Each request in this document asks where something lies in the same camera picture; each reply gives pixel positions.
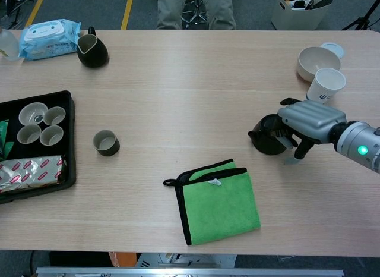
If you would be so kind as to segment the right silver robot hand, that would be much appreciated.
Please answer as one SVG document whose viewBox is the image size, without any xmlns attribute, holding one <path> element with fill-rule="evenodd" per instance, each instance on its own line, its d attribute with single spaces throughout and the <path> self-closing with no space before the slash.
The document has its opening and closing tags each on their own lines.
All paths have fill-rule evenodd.
<svg viewBox="0 0 380 277">
<path fill-rule="evenodd" d="M 277 112 L 288 132 L 289 139 L 300 138 L 294 144 L 294 160 L 302 160 L 316 144 L 334 143 L 336 132 L 348 126 L 346 114 L 333 107 L 312 100 L 287 98 L 280 102 Z"/>
</svg>

